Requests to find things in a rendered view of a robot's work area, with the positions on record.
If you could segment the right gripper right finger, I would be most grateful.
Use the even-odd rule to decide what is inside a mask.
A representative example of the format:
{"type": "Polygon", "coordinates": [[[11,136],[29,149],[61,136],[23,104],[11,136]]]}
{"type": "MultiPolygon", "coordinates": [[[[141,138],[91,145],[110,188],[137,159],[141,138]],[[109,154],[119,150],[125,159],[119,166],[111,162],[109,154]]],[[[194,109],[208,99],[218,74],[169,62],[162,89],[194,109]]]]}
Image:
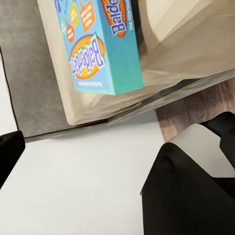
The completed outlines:
{"type": "Polygon", "coordinates": [[[235,169],[235,132],[224,130],[220,138],[219,148],[235,169]]]}

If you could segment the board game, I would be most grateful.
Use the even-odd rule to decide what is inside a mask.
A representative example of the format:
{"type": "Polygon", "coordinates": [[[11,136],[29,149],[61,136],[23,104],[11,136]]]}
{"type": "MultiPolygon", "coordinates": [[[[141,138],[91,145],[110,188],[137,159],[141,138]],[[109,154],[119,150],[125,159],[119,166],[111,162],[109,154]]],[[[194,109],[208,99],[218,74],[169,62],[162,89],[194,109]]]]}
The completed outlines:
{"type": "Polygon", "coordinates": [[[54,0],[78,92],[144,88],[130,0],[54,0]]]}

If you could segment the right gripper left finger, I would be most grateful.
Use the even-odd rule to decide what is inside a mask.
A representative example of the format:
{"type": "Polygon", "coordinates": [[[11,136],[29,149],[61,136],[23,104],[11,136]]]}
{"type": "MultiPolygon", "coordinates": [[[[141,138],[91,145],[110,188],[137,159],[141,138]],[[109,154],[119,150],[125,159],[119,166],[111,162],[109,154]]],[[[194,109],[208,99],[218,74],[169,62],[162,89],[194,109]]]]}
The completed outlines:
{"type": "Polygon", "coordinates": [[[24,150],[25,141],[21,130],[0,136],[0,189],[24,150]]]}

